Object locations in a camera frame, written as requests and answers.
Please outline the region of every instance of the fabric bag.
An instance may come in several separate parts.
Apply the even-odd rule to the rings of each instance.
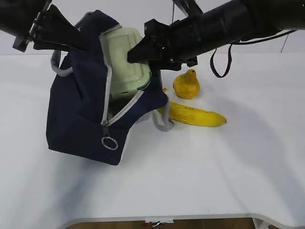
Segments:
[[[112,69],[105,61],[99,36],[120,28],[119,23],[97,10],[76,27],[90,41],[90,50],[70,50],[59,68],[61,53],[51,60],[57,73],[51,87],[47,120],[49,149],[118,165],[130,128],[144,114],[168,104],[158,75],[145,90],[109,119]]]

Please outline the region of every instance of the black robotic arm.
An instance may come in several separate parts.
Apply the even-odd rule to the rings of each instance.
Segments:
[[[305,30],[305,0],[232,0],[203,13],[195,0],[173,0],[188,17],[171,25],[155,19],[145,37],[128,53],[129,62],[150,61],[154,69],[178,71],[182,63],[226,44],[269,37],[282,30]],[[0,30],[16,37],[13,47],[87,50],[86,38],[51,0],[0,0]]]
[[[178,71],[197,64],[196,56],[226,44],[264,38],[283,30],[305,30],[305,0],[232,0],[203,13],[195,0],[173,0],[188,17],[171,25],[145,24],[144,39],[129,62]]]
[[[0,0],[0,30],[16,37],[13,48],[87,50],[86,38],[60,13],[52,0]]]

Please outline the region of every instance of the white wall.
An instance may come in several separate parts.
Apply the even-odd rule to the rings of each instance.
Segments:
[[[204,12],[226,3],[228,0],[197,0],[198,5]],[[130,26],[138,29],[144,35],[144,23],[150,19],[170,24],[172,20],[173,4],[171,0],[53,0],[63,15],[75,24],[86,12],[101,10],[114,17],[123,26]],[[175,20],[185,16],[175,8]],[[286,37],[260,44],[247,46],[234,46],[233,52],[304,52],[305,31],[298,31]],[[0,32],[0,55],[2,54],[23,54],[12,49],[14,37]],[[218,52],[227,52],[228,46],[224,46]],[[34,51],[31,46],[26,54],[46,54],[50,51]]]

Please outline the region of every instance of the light green lunch box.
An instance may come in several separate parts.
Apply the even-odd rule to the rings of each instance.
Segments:
[[[128,51],[141,39],[140,33],[134,28],[120,28],[100,36],[104,56],[112,68],[112,100],[132,98],[151,81],[148,62],[127,62]]]

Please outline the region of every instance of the banana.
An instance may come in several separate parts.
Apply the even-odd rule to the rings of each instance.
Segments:
[[[194,107],[184,106],[170,101],[170,119],[180,123],[197,126],[220,126],[227,122],[221,114],[205,111]],[[164,108],[158,109],[163,114]]]

